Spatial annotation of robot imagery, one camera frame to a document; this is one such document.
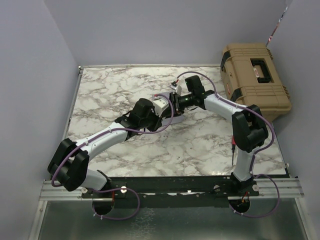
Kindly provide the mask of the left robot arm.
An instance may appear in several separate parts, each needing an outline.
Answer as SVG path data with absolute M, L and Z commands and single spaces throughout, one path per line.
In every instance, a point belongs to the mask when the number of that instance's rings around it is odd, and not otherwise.
M 102 172 L 90 170 L 89 162 L 108 148 L 139 134 L 164 131 L 162 119 L 174 117 L 174 106 L 163 94 L 150 101 L 140 98 L 133 109 L 118 117 L 110 126 L 92 136 L 72 141 L 64 139 L 58 146 L 49 166 L 53 187 L 71 192 L 78 187 L 92 189 L 97 196 L 106 197 L 111 190 L 109 178 Z

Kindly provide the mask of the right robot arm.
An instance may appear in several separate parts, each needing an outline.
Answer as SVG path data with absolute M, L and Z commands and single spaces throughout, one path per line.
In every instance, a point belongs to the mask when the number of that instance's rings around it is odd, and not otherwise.
M 229 189 L 240 196 L 248 189 L 247 181 L 252 179 L 253 156 L 264 145 L 269 136 L 266 122 L 261 117 L 257 105 L 245 106 L 232 102 L 214 90 L 205 90 L 197 75 L 185 79 L 189 94 L 181 95 L 181 86 L 173 81 L 173 90 L 169 98 L 175 107 L 175 113 L 181 115 L 188 107 L 199 107 L 229 120 L 232 124 L 233 142 L 238 147 L 238 155 Z

